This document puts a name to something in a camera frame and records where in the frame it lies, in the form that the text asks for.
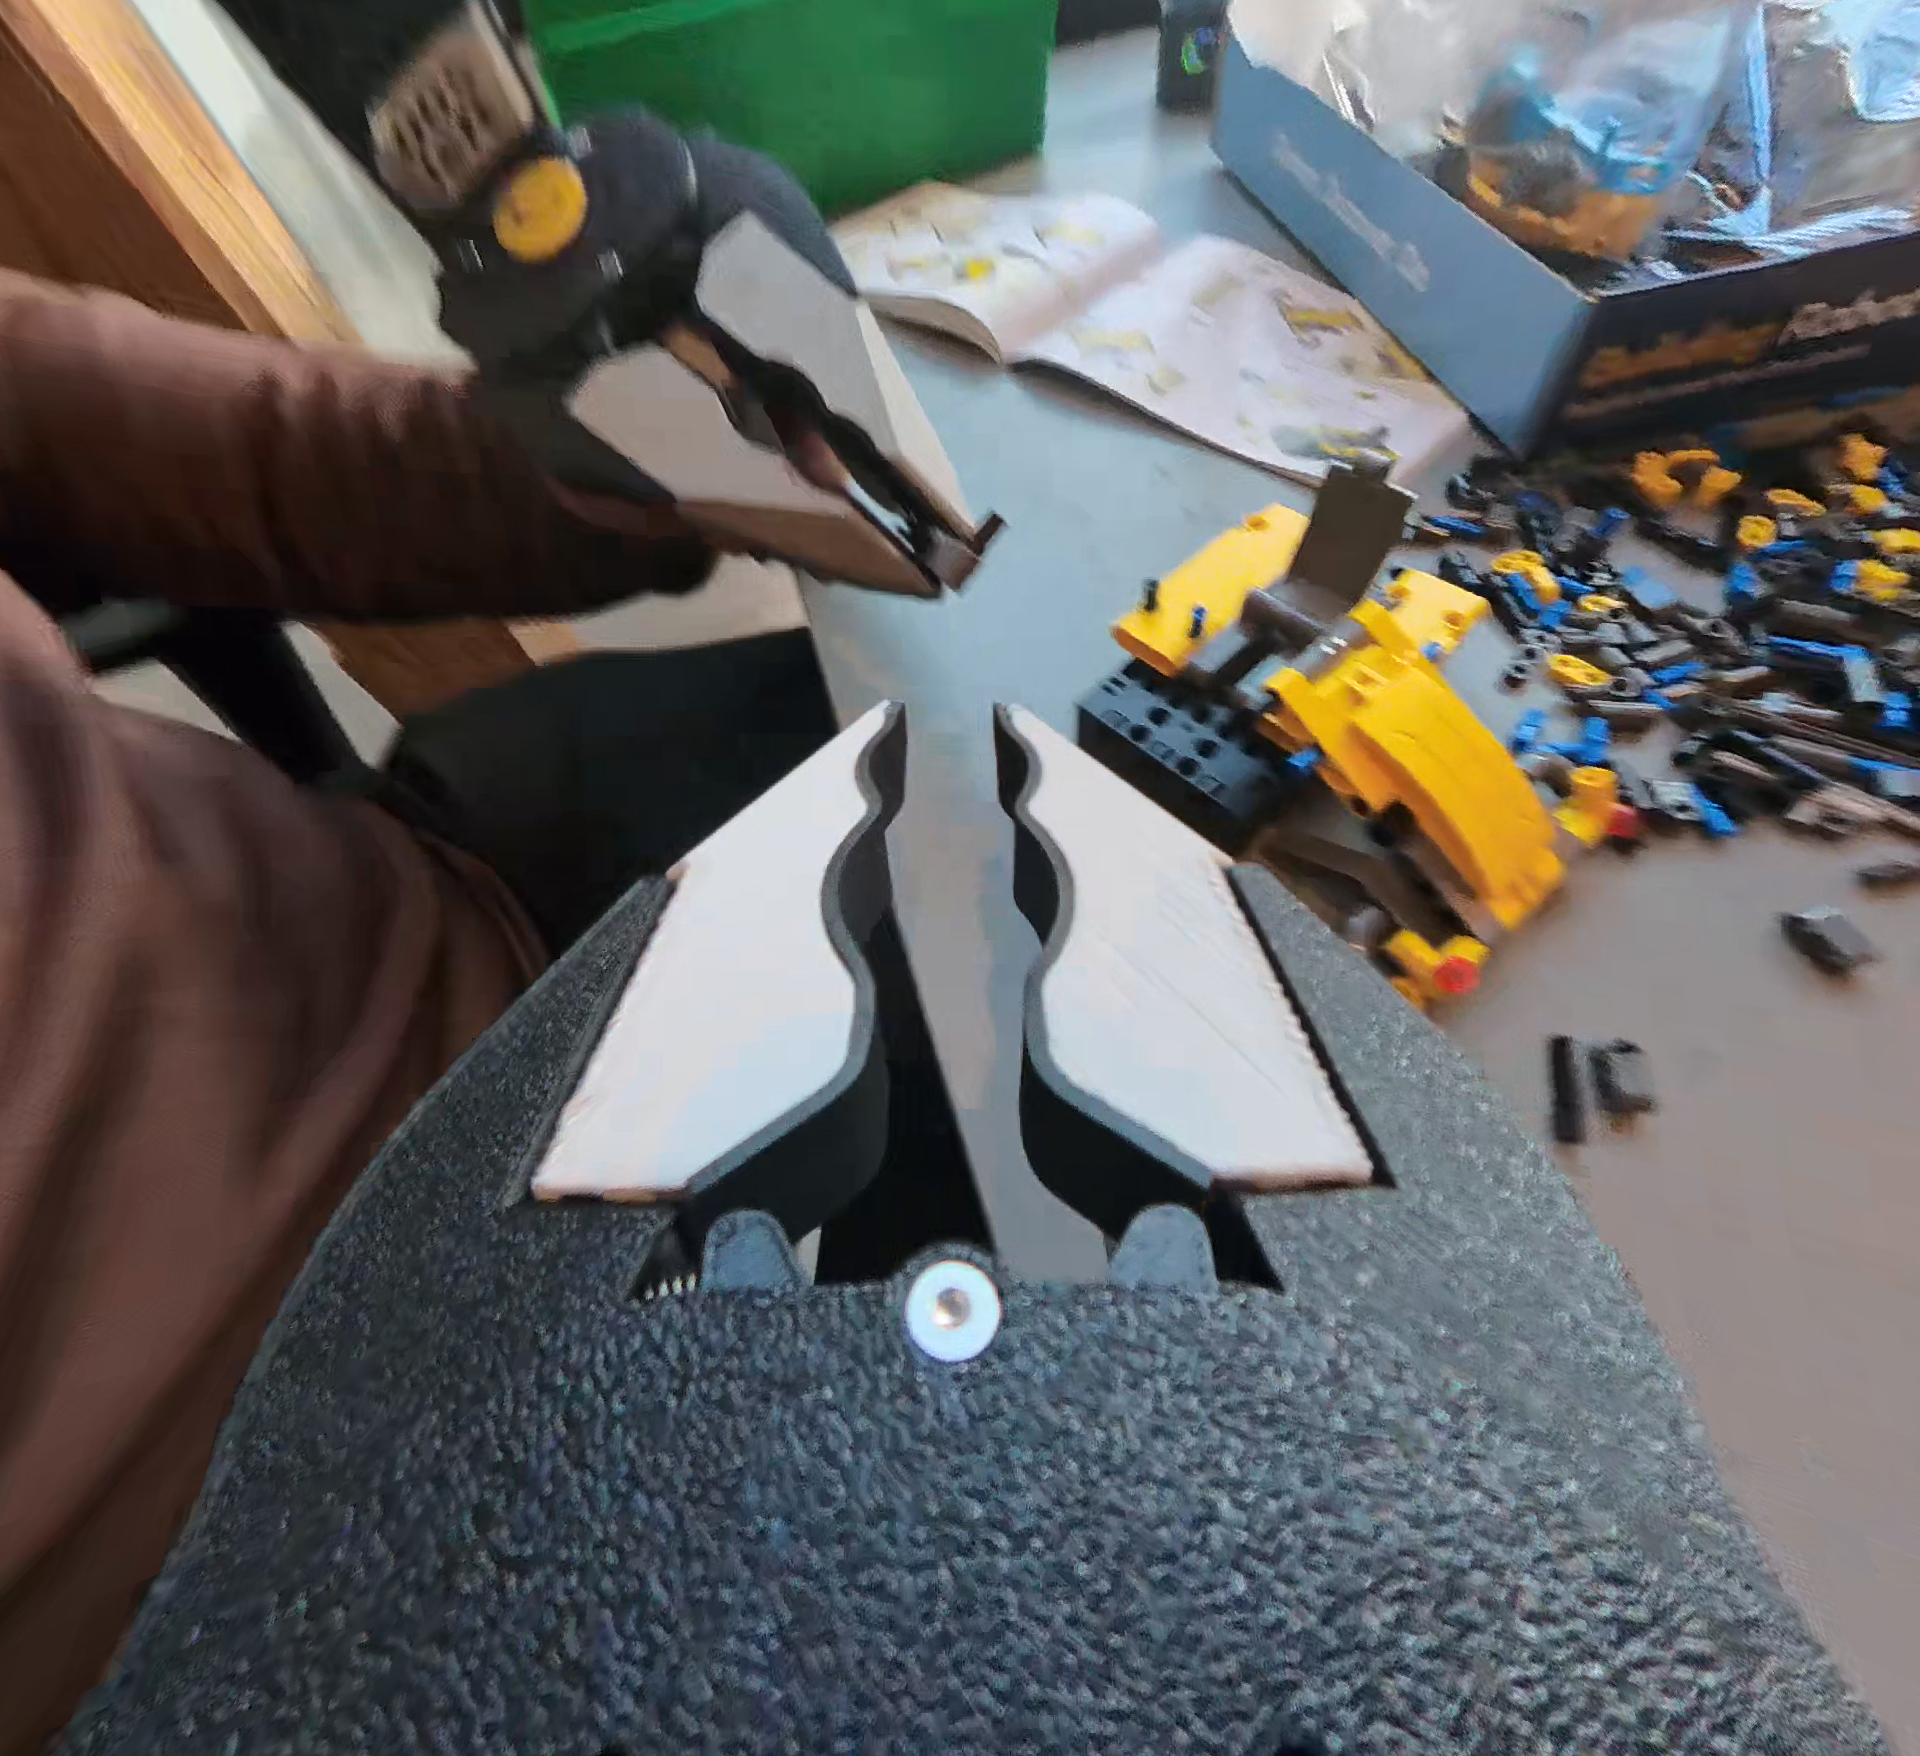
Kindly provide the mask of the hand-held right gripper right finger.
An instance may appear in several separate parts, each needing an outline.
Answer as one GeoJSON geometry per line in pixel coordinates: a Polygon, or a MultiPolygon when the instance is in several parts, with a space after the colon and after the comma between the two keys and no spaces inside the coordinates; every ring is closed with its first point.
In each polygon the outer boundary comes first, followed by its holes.
{"type": "Polygon", "coordinates": [[[1024,706],[996,706],[1016,905],[1018,1143],[1084,1222],[1238,1196],[1363,1188],[1376,1159],[1234,862],[1024,706]]]}

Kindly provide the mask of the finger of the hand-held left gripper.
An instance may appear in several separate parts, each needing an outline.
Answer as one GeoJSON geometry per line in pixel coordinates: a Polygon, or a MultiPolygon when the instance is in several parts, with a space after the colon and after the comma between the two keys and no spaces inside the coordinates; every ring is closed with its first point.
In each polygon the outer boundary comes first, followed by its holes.
{"type": "Polygon", "coordinates": [[[951,456],[858,290],[756,214],[731,214],[699,254],[690,315],[745,390],[826,443],[906,547],[979,547],[951,456]]]}
{"type": "Polygon", "coordinates": [[[879,334],[867,355],[867,409],[847,421],[847,449],[828,451],[839,480],[816,480],[784,449],[750,436],[705,375],[658,349],[600,362],[567,396],[567,421],[731,550],[826,585],[936,600],[949,451],[879,334]]]}

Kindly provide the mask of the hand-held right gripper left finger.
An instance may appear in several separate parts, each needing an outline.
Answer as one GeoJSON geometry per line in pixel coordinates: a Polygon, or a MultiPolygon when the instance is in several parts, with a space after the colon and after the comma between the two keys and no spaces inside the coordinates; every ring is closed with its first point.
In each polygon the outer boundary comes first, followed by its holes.
{"type": "Polygon", "coordinates": [[[852,718],[668,873],[668,905],[531,1165],[536,1205],[675,1207],[686,1234],[839,1216],[879,1170],[892,1065],[873,937],[906,706],[852,718]]]}

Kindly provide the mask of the yellow curved toy arm assembly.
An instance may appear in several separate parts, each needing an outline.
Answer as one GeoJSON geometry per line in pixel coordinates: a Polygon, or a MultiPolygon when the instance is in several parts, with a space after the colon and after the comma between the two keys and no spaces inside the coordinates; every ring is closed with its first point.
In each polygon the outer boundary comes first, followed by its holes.
{"type": "Polygon", "coordinates": [[[1566,864],[1629,832],[1619,773],[1531,774],[1451,688],[1478,619],[1482,593],[1400,573],[1263,678],[1257,735],[1341,807],[1341,827],[1272,825],[1263,857],[1358,883],[1382,920],[1358,942],[1416,1009],[1465,999],[1566,864]]]}

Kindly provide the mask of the grey desk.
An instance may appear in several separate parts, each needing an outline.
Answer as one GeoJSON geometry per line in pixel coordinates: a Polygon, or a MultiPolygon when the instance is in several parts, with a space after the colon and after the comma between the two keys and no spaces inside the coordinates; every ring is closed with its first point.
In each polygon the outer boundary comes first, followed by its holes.
{"type": "MultiPolygon", "coordinates": [[[[1102,1240],[1018,1157],[1010,1023],[1035,932],[1010,899],[991,706],[1072,735],[1138,585],[1308,493],[1068,381],[912,327],[892,342],[1003,532],[941,605],[808,585],[808,628],[843,718],[909,708],[893,907],[991,1234],[1024,1274],[1079,1281],[1102,1240]]],[[[1557,1165],[1687,1371],[1775,1581],[1888,1742],[1914,1751],[1914,894],[1863,894],[1851,873],[1876,857],[1774,825],[1590,857],[1441,1027],[1531,1137],[1554,1033],[1649,1051],[1657,1107],[1595,1117],[1557,1165]],[[1783,937],[1811,905],[1880,957],[1820,974],[1783,937]]]]}

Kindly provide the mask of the green storage bin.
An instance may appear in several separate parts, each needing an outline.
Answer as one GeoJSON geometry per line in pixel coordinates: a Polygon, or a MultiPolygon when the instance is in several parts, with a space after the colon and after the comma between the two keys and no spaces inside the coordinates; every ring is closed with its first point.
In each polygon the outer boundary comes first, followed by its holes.
{"type": "Polygon", "coordinates": [[[1055,0],[517,0],[567,124],[653,110],[826,214],[1036,153],[1055,0]]]}

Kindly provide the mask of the black battery box base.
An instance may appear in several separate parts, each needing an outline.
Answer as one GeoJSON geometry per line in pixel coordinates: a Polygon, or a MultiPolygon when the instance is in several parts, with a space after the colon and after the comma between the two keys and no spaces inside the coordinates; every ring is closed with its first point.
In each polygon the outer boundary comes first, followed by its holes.
{"type": "Polygon", "coordinates": [[[1385,451],[1347,451],[1316,503],[1265,503],[1148,574],[1114,619],[1120,668],[1076,706],[1076,743],[1223,854],[1335,791],[1327,714],[1286,688],[1363,683],[1363,670],[1441,656],[1482,609],[1394,625],[1385,566],[1416,493],[1385,451]]]}

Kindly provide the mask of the person's black trousers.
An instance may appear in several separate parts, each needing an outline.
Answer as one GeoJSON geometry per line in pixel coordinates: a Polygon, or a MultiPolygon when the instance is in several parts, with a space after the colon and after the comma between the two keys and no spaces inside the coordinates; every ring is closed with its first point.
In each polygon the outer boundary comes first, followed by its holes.
{"type": "Polygon", "coordinates": [[[369,793],[561,957],[839,735],[808,635],[579,653],[410,718],[369,793]]]}

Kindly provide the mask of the open instruction booklet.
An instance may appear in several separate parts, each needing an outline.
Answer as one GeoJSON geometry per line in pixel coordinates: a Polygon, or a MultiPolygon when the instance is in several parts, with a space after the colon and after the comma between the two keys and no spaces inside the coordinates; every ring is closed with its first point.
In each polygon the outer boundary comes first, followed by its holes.
{"type": "Polygon", "coordinates": [[[1459,472],[1465,409],[1341,290],[1234,239],[1167,244],[1114,193],[909,186],[834,224],[879,318],[1055,371],[1234,462],[1459,472]]]}

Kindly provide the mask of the black small device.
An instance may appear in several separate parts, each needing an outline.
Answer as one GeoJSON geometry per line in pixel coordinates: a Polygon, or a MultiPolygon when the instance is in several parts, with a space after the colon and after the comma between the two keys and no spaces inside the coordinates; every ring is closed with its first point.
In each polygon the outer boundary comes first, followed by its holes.
{"type": "Polygon", "coordinates": [[[1210,115],[1228,0],[1159,0],[1159,110],[1210,115]]]}

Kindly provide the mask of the person's brown top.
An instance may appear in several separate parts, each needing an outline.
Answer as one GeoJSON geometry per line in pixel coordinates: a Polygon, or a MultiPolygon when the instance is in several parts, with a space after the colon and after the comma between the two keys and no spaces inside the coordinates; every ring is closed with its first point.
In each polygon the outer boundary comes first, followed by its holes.
{"type": "Polygon", "coordinates": [[[472,857],[0,605],[0,1730],[43,1751],[328,1214],[544,945],[472,857]]]}

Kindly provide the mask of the brown wooden furniture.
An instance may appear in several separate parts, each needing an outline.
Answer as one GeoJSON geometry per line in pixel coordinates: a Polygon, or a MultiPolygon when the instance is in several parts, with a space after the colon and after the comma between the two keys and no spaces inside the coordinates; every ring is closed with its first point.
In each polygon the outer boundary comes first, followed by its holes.
{"type": "Polygon", "coordinates": [[[465,381],[428,247],[213,0],[0,0],[0,46],[4,318],[88,318],[108,396],[465,381]]]}

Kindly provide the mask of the blue building kit box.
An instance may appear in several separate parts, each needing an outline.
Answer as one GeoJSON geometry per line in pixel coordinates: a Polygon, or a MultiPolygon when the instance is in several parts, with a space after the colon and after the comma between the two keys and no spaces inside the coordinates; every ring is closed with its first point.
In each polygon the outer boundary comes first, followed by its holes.
{"type": "Polygon", "coordinates": [[[1914,381],[1914,233],[1712,269],[1566,274],[1223,41],[1214,153],[1513,451],[1914,381]]]}

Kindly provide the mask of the grey rounded brick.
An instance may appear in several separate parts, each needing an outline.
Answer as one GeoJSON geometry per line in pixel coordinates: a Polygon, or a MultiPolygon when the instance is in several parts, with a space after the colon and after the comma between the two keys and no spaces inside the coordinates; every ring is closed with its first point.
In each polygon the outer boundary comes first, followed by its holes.
{"type": "Polygon", "coordinates": [[[1833,905],[1787,907],[1783,937],[1833,982],[1850,982],[1880,957],[1876,942],[1833,905]]]}

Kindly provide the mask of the pile of small building parts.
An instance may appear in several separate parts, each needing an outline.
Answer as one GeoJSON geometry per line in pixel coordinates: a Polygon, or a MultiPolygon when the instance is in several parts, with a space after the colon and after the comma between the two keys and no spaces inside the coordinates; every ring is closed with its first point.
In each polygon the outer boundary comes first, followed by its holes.
{"type": "Polygon", "coordinates": [[[1914,883],[1914,431],[1840,412],[1629,456],[1478,456],[1406,529],[1500,628],[1504,745],[1537,793],[1614,774],[1614,854],[1753,825],[1889,838],[1857,883],[1914,883]]]}

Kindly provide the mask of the clear plastic bags with parts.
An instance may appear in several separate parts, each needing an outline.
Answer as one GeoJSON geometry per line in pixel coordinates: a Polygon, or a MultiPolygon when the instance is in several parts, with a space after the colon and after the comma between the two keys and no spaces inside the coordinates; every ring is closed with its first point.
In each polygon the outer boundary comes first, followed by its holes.
{"type": "Polygon", "coordinates": [[[1566,274],[1914,233],[1920,0],[1228,0],[1252,67],[1566,274]]]}

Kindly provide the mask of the black chair frame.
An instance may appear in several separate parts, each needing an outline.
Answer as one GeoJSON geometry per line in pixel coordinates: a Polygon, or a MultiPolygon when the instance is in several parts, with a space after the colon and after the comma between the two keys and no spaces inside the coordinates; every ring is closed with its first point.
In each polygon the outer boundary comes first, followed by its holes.
{"type": "Polygon", "coordinates": [[[56,612],[97,670],[166,668],[225,728],[299,787],[344,787],[368,761],[270,612],[97,600],[56,612]]]}

